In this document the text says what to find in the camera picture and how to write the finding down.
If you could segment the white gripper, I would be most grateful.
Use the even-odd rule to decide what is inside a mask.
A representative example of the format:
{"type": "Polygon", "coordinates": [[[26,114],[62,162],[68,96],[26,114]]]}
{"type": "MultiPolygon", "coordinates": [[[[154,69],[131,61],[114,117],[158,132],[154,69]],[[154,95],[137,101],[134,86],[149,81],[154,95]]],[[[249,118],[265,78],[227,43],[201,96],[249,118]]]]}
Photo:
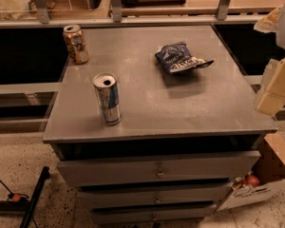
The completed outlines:
{"type": "MultiPolygon", "coordinates": [[[[257,21],[254,30],[275,32],[276,43],[285,49],[285,3],[257,21]]],[[[285,58],[271,59],[265,67],[261,88],[256,94],[256,111],[274,116],[285,105],[285,58]]]]}

